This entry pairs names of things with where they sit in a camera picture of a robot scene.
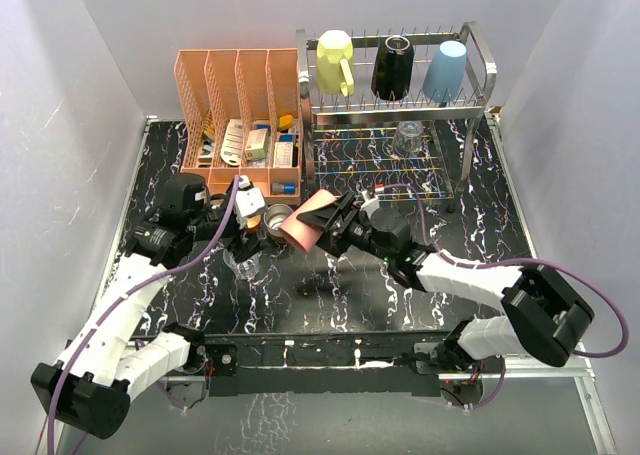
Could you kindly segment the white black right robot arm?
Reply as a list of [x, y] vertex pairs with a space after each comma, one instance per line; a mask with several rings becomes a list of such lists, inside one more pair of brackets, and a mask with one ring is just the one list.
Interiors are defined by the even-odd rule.
[[386, 264], [390, 277], [405, 288], [456, 295], [496, 310], [488, 319], [460, 322], [442, 342], [415, 360], [443, 369], [471, 370], [493, 356], [529, 355], [562, 367], [594, 320], [589, 304], [560, 273], [540, 262], [484, 267], [456, 258], [412, 235], [395, 208], [366, 197], [356, 204], [345, 194], [290, 218], [302, 234], [303, 248], [317, 246], [339, 257], [355, 247]]

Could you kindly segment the clear ribbed glass cup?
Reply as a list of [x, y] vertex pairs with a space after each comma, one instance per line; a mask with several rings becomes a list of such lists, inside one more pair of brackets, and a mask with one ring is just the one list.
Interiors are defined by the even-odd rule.
[[422, 146], [424, 127], [420, 121], [402, 121], [392, 140], [393, 153], [400, 158], [416, 156]]

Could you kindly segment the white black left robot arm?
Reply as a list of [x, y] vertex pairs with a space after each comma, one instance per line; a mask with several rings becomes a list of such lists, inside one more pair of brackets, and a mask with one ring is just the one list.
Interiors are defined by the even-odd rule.
[[52, 364], [40, 363], [31, 385], [47, 413], [46, 443], [55, 451], [55, 426], [64, 423], [99, 439], [122, 425], [131, 403], [165, 375], [200, 374], [213, 364], [201, 331], [167, 325], [132, 354], [125, 349], [156, 294], [175, 276], [221, 246], [236, 261], [261, 249], [247, 232], [264, 213], [261, 190], [245, 175], [219, 194], [194, 173], [173, 175], [135, 225], [111, 284], [83, 328]]

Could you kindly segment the stainless steel cup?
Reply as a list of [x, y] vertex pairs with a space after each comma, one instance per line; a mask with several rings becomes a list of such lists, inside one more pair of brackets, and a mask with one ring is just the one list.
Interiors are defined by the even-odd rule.
[[281, 224], [293, 213], [293, 209], [286, 204], [274, 204], [268, 207], [263, 215], [263, 222], [269, 237], [278, 243], [285, 243], [285, 237], [280, 230]]

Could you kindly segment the small orange mug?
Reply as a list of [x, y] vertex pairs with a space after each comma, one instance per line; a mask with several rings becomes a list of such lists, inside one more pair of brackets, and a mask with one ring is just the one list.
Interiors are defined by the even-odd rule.
[[246, 232], [248, 234], [254, 234], [254, 233], [258, 232], [260, 230], [261, 224], [262, 224], [262, 216], [261, 215], [255, 215], [253, 217], [250, 217], [247, 220]]

